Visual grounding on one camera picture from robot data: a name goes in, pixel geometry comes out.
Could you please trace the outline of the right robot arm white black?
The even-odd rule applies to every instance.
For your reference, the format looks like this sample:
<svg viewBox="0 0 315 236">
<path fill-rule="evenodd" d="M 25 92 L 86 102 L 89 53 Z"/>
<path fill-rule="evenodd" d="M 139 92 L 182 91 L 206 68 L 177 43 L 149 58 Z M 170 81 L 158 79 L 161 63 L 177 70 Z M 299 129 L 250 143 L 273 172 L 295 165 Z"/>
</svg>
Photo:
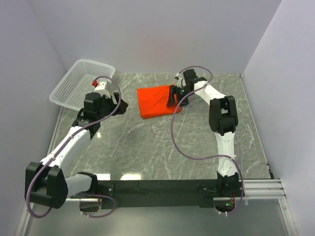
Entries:
<svg viewBox="0 0 315 236">
<path fill-rule="evenodd" d="M 224 95 L 211 85 L 211 80 L 198 77 L 195 66 L 190 66 L 176 74 L 176 85 L 169 86 L 167 107 L 178 108 L 189 104 L 189 96 L 196 94 L 209 105 L 209 126 L 214 132 L 218 154 L 209 158 L 219 158 L 216 186 L 212 192 L 218 196 L 231 196 L 242 187 L 242 174 L 235 162 L 234 138 L 238 125 L 235 98 Z"/>
</svg>

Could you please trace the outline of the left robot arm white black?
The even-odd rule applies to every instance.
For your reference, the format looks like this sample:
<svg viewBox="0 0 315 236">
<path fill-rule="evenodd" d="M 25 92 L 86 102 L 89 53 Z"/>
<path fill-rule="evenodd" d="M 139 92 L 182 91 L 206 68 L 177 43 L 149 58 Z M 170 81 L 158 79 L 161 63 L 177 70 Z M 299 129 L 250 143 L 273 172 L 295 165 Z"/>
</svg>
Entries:
<svg viewBox="0 0 315 236">
<path fill-rule="evenodd" d="M 39 163 L 31 162 L 26 168 L 25 200 L 31 203 L 59 209 L 66 198 L 83 193 L 86 197 L 94 197 L 98 193 L 98 180 L 95 174 L 79 172 L 73 177 L 65 177 L 77 152 L 100 129 L 105 119 L 122 115 L 128 104 L 121 98 L 120 92 L 111 97 L 97 92 L 86 94 L 84 107 L 78 112 L 67 136 L 59 145 Z"/>
</svg>

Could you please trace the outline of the orange t shirt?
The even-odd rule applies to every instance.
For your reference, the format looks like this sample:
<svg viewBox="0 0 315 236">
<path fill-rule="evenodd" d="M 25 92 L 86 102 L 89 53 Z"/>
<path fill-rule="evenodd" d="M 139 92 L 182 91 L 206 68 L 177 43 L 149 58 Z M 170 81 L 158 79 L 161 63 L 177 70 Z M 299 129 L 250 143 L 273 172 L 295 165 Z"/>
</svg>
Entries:
<svg viewBox="0 0 315 236">
<path fill-rule="evenodd" d="M 139 112 L 142 119 L 171 115 L 177 106 L 167 107 L 170 85 L 151 88 L 138 88 L 137 98 Z"/>
</svg>

